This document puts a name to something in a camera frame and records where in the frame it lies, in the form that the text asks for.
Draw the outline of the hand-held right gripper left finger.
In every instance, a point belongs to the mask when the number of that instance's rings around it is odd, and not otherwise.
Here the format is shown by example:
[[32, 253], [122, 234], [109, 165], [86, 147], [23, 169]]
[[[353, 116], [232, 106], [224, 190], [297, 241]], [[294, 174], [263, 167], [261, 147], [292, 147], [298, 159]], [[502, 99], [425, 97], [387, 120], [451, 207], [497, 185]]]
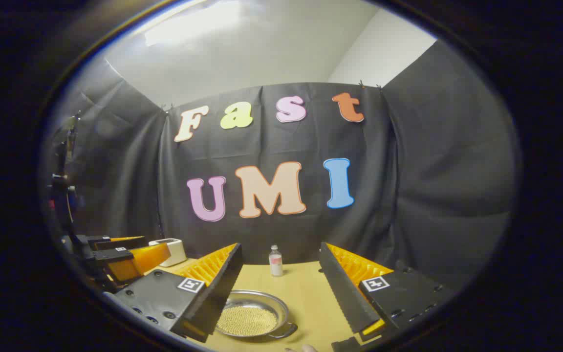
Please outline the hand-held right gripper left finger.
[[233, 243], [179, 269], [155, 269], [114, 295], [120, 308], [184, 338], [205, 343], [243, 267], [243, 247]]

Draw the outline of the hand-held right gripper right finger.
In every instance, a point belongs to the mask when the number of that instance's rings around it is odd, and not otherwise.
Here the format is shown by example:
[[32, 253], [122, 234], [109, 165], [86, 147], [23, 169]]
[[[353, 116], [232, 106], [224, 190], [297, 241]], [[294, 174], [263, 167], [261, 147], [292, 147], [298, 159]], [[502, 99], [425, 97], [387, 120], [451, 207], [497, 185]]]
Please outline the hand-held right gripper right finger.
[[335, 349], [366, 349], [402, 338], [455, 297], [446, 285], [398, 265], [389, 269], [341, 247], [323, 242], [319, 262], [353, 337]]

